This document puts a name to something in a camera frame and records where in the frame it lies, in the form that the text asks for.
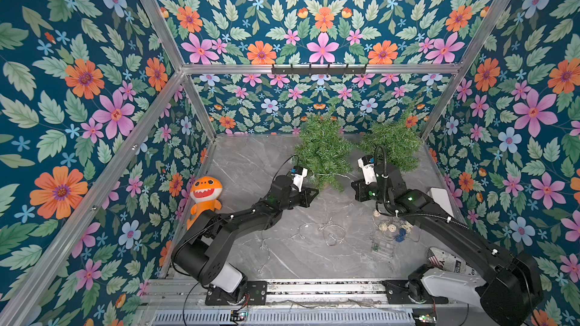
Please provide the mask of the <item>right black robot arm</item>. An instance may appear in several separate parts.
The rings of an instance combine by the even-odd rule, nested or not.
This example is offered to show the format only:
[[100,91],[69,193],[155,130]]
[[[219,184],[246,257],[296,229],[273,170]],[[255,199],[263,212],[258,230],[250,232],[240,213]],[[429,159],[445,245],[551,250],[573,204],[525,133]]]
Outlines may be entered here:
[[403,219],[443,242],[472,267],[474,275],[424,264],[408,277],[409,298],[420,303],[445,297],[479,307],[498,325],[520,325],[534,318],[543,301],[536,260],[513,254],[474,232],[420,190],[406,187],[400,170],[371,156],[359,159],[363,178],[352,182],[358,202],[374,201],[383,216]]

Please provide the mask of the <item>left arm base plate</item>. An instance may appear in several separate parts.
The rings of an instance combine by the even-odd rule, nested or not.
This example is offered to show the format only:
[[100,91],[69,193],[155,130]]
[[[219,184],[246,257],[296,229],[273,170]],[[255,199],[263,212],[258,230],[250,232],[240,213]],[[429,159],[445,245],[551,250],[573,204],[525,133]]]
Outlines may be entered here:
[[217,286],[211,286],[205,298],[206,306],[264,306],[267,298],[266,281],[242,280],[231,293]]

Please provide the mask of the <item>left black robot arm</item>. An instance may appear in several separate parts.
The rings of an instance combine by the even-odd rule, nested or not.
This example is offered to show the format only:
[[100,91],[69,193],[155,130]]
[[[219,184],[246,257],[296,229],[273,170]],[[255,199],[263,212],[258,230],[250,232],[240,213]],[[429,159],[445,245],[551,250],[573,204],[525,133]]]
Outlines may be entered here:
[[239,300],[246,292],[247,276],[227,262],[234,242],[270,229],[284,211],[310,207],[318,195],[318,189],[300,188],[289,176],[279,175],[266,196],[246,210],[231,214],[203,211],[175,246],[172,262],[200,285],[213,285]]

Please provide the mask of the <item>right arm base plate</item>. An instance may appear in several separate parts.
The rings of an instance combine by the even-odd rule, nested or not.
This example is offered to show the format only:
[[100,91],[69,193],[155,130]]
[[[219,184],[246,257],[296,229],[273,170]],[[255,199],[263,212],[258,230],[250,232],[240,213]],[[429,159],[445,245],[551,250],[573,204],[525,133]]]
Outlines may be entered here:
[[450,301],[446,297],[431,296],[424,289],[419,286],[418,282],[410,282],[409,280],[391,279],[383,280],[381,284],[385,287],[385,295],[389,303],[392,304],[448,304]]

